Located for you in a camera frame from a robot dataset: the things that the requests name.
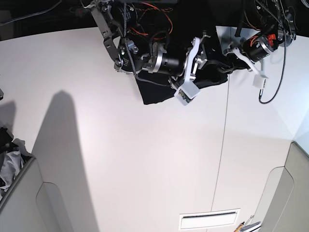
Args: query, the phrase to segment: white vent grille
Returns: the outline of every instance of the white vent grille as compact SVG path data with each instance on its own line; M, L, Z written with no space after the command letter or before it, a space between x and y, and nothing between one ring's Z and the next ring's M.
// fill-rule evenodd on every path
M180 214L179 230L199 230L214 227L232 226L237 222L240 209L198 214Z

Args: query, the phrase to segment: black fabric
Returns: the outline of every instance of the black fabric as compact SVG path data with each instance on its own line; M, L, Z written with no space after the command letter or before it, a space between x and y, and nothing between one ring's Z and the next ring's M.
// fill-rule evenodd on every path
M182 0L174 7L169 14L174 23L174 29L170 35L170 44L180 48L188 48L194 37L202 37L202 32L207 31L211 35L205 46L214 48L217 52L213 53L211 59L220 60L222 51L217 37L215 24L210 19L207 2L204 0ZM143 79L155 81L157 83L168 85L169 76L159 73L141 72L139 76ZM220 85L227 81L227 74L217 71L216 65L209 65L203 70L197 70L195 84L199 88L205 88L214 85ZM144 104L163 102L174 96L175 90L170 87L161 87L154 84L141 82L137 80Z
M165 74L160 73L150 74L148 72L142 71L139 74L139 77L164 85L169 84L168 82L169 76ZM139 86L140 94L142 96L145 105L163 102L166 99L172 98L175 93L175 90L172 89L171 87L157 86L151 83L138 80L136 80L136 82Z
M11 143L13 138L8 134L6 128L0 128L0 153L7 149L6 145Z

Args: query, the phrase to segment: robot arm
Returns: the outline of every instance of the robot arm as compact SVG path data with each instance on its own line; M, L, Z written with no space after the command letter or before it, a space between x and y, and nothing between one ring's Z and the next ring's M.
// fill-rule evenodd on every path
M177 3L177 0L160 1L161 5L172 6L171 3ZM104 46L118 72L131 73L140 81L169 86L175 90L174 96L187 105L199 94L197 82L202 78L201 71L210 65L215 66L217 72L225 74L240 69L254 70L259 77L258 81L254 81L256 86L264 86L266 77L255 69L254 63L272 54L283 43L290 45L295 39L293 15L289 8L285 10L281 0L269 1L268 6L273 6L270 9L259 0L254 3L265 15L261 31L224 53L215 30L215 33L201 31L200 37L192 36L192 44L187 46L174 43L170 39L173 23L167 10L163 11L147 2L93 0L85 7L91 9L104 38ZM144 29L142 24L153 24L151 19L154 16L145 16L151 9L161 14L161 20L166 20L169 25L158 31L151 26ZM116 47L113 39L117 37L120 37L120 42ZM165 74L167 84L142 79L138 76L141 71Z

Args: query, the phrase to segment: red wire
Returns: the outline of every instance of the red wire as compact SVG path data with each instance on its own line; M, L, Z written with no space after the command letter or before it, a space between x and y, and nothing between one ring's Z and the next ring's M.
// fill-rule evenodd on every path
M156 6L153 6L152 4L149 4L149 3L146 3L146 2L141 2L141 4L150 6L150 7L154 8L155 10L160 11L159 8L157 8ZM171 21L171 19L168 17L168 15L167 15L165 12L162 11L162 13L165 15L165 17L166 17L166 18L168 19L168 21L170 22L171 28L170 28L170 30L169 30L169 34L171 34L172 31L173 31L173 22ZM136 29L134 29L134 28L130 28L130 29L132 29L135 33L137 33L137 34L139 34L139 35L142 35L142 36L147 36L147 35L149 35L148 33L139 32L138 30L136 30ZM165 37L163 37L163 38L155 38L155 40L162 40L162 39L164 39L164 38L165 38Z
M257 37L258 37L257 35L252 37L252 39L250 40L250 47L252 47L252 45L255 43Z
M153 6L152 4L149 4L149 3L146 3L146 2L141 2L141 4L144 4L144 5L150 6L150 7L154 8L154 9L156 9L156 10L160 11L160 9L159 9L159 8L157 8L156 6ZM170 22L171 28L170 28L169 33L171 34L171 33L172 33L172 31L173 31L173 22L172 22L172 20L168 17L168 15L167 15L165 12L163 12L163 14L165 14L165 17L166 17L166 18L168 19L168 21Z

